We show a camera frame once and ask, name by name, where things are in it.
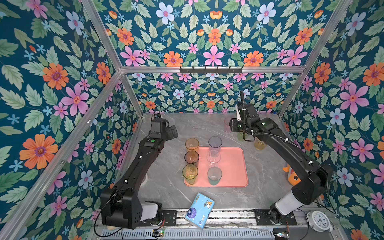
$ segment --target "white round object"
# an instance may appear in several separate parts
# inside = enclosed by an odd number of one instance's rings
[[[312,211],[307,213],[308,224],[317,232],[332,231],[332,225],[329,218],[321,211]]]

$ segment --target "marble surface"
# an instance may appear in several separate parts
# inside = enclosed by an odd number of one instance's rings
[[[161,202],[163,208],[189,208],[198,192],[215,200],[215,208],[262,208],[268,207],[284,196],[291,185],[282,168],[286,162],[270,147],[258,151],[253,142],[238,138],[238,132],[225,132],[224,119],[235,114],[164,114],[171,125],[176,125],[179,137],[167,141],[164,149],[148,170],[148,181],[140,188],[139,199]],[[273,119],[283,131],[283,122],[275,114],[261,114],[260,118]],[[137,154],[138,145],[151,128],[151,115],[145,114],[139,129],[136,146],[129,153],[131,161]],[[244,188],[187,187],[182,169],[185,166],[185,141],[197,138],[200,146],[208,146],[208,139],[219,136],[223,146],[240,147],[244,151],[249,184]]]

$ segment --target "purple circular label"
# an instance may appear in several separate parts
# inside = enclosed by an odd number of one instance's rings
[[[193,207],[190,208],[187,212],[187,216],[189,218],[194,218],[196,216],[196,209],[194,209]]]

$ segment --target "pink tray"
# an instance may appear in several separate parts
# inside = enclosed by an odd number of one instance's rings
[[[222,147],[220,150],[221,160],[216,167],[220,168],[223,176],[220,182],[212,186],[208,181],[208,169],[212,167],[207,160],[209,147],[199,147],[198,169],[199,174],[194,185],[188,187],[246,187],[248,185],[247,168],[245,167],[244,152],[239,147]]]

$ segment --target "drinking glass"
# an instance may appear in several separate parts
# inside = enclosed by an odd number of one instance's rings
[[[259,151],[263,150],[267,147],[267,144],[265,142],[261,141],[260,139],[256,138],[254,141],[255,148]]]
[[[211,185],[214,186],[218,184],[222,176],[223,173],[221,172],[220,168],[211,167],[210,169],[208,169],[208,181]]]
[[[215,150],[220,152],[223,141],[218,136],[214,136],[208,140],[208,144],[209,144],[209,151]]]
[[[199,160],[199,154],[196,151],[188,151],[184,155],[184,160],[187,164],[197,164]]]
[[[220,155],[219,151],[217,151],[217,150],[208,151],[208,154],[207,154],[208,162],[218,163],[218,162],[220,162],[220,159],[221,159],[221,155]]]
[[[198,173],[199,173],[199,170],[194,164],[188,164],[183,168],[183,176],[190,185],[195,184]]]
[[[185,142],[187,151],[199,151],[199,141],[196,138],[190,138]]]

